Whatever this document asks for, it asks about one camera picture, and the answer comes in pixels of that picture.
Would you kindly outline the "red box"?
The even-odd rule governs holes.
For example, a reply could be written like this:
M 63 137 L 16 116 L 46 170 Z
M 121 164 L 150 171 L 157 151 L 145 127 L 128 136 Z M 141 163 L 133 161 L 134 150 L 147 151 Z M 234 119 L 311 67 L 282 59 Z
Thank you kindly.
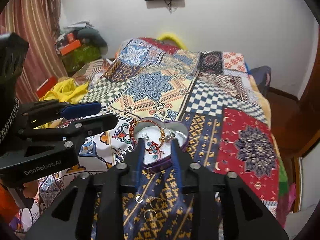
M 38 87 L 38 89 L 36 90 L 36 95 L 38 96 L 39 99 L 42 98 L 56 84 L 57 84 L 57 78 L 55 76 L 48 78 L 46 81 L 44 81 L 43 84 L 41 84 Z

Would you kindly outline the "wooden wardrobe frame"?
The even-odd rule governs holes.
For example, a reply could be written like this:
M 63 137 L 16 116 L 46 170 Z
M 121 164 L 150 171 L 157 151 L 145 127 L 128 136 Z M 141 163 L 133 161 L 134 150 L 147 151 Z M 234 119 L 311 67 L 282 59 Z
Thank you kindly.
M 312 129 L 312 137 L 293 159 L 296 172 L 294 212 L 316 205 L 319 201 L 319 46 L 299 106 L 303 110 L 305 124 Z

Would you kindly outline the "orange box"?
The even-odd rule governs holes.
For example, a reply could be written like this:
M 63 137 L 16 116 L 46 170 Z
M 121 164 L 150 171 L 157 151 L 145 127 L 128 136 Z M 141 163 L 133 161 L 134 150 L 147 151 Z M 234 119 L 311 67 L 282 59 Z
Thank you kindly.
M 60 54 L 66 55 L 70 53 L 71 51 L 79 48 L 81 46 L 81 42 L 79 40 L 75 40 L 72 43 L 67 44 L 66 46 L 60 48 Z

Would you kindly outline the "purple heart-shaped tin box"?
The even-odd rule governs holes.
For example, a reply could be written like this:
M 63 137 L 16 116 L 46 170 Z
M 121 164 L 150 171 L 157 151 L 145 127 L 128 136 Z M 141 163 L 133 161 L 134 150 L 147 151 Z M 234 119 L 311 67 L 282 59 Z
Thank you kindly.
M 144 141 L 143 168 L 147 173 L 157 173 L 172 165 L 171 143 L 174 139 L 182 150 L 186 149 L 189 141 L 185 124 L 178 121 L 162 122 L 153 117 L 132 120 L 129 135 L 135 146 L 139 139 Z

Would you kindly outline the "striped brown curtain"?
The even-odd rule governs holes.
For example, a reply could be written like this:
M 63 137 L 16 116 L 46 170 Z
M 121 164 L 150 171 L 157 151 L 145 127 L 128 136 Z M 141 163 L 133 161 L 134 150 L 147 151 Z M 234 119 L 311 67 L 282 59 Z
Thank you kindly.
M 21 103 L 38 100 L 36 90 L 44 81 L 67 74 L 54 45 L 60 12 L 61 0 L 10 0 L 1 12 L 1 33 L 16 33 L 29 43 L 16 83 Z

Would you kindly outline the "yellow cloth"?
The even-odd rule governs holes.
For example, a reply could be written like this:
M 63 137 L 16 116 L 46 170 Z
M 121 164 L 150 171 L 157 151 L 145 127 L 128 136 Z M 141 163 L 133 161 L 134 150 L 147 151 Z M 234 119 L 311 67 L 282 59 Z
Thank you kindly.
M 51 88 L 39 101 L 59 100 L 70 104 L 79 103 L 87 94 L 89 82 L 78 85 L 73 78 L 65 78 Z

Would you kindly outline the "dark grey bag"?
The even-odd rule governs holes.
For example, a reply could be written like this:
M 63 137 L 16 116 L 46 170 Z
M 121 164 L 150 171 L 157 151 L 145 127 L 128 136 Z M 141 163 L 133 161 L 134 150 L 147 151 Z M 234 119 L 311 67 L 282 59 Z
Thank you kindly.
M 97 47 L 107 47 L 106 41 L 99 34 L 99 31 L 91 28 L 84 28 L 78 31 L 78 39 L 87 39 L 94 43 Z

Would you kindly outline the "silver earrings in tin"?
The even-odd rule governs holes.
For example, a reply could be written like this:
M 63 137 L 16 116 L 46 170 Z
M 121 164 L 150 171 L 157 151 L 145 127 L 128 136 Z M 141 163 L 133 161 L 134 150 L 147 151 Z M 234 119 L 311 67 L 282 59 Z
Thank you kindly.
M 160 142 L 170 143 L 175 138 L 175 133 L 169 133 L 168 135 L 162 134 L 159 138 Z M 150 138 L 147 133 L 143 134 L 143 140 L 149 141 Z

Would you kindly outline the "green patterned bag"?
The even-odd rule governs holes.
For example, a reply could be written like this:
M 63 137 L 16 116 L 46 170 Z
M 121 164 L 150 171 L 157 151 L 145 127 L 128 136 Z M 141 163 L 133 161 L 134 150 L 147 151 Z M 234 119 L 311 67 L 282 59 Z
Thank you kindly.
M 83 44 L 79 48 L 61 56 L 61 60 L 68 74 L 75 73 L 85 64 L 100 58 L 100 49 L 91 44 Z

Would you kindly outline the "blue grey cloth pile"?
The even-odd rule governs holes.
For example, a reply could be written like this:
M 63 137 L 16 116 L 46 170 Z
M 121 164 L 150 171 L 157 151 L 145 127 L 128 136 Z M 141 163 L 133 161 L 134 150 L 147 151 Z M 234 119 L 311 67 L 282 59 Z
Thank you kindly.
M 271 67 L 260 66 L 250 70 L 259 92 L 266 97 L 271 83 Z

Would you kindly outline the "striped orange cloth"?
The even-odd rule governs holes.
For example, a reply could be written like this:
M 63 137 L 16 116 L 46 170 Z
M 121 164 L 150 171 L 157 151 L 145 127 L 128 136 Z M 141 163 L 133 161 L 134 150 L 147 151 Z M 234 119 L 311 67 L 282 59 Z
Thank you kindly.
M 103 77 L 111 63 L 109 59 L 98 59 L 89 62 L 77 71 L 72 78 L 77 85 L 83 85 L 86 82 L 95 84 Z

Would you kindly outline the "yellow curved bed rail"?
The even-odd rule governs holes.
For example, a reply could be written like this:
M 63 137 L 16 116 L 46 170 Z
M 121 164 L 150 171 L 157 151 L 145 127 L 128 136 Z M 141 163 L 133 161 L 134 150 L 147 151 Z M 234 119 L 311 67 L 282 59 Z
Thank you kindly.
M 183 49 L 183 50 L 188 50 L 187 46 L 178 38 L 177 35 L 173 33 L 162 33 L 157 37 L 158 40 L 167 42 L 170 45 L 175 45 L 176 47 Z

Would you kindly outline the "patchwork patterned bedspread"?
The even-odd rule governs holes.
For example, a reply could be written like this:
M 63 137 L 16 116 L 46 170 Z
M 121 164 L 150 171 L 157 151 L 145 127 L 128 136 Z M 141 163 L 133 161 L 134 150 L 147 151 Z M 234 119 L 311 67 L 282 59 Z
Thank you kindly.
M 234 171 L 277 216 L 280 160 L 263 98 L 238 53 L 193 53 L 137 38 L 121 48 L 112 71 L 86 95 L 117 126 L 85 139 L 74 166 L 40 179 L 35 203 L 11 226 L 21 236 L 81 172 L 99 173 L 124 162 L 135 145 L 132 120 L 153 117 L 187 126 L 184 153 L 215 174 Z M 173 165 L 157 173 L 142 170 L 140 186 L 123 194 L 124 239 L 192 239 L 198 198 L 177 188 Z

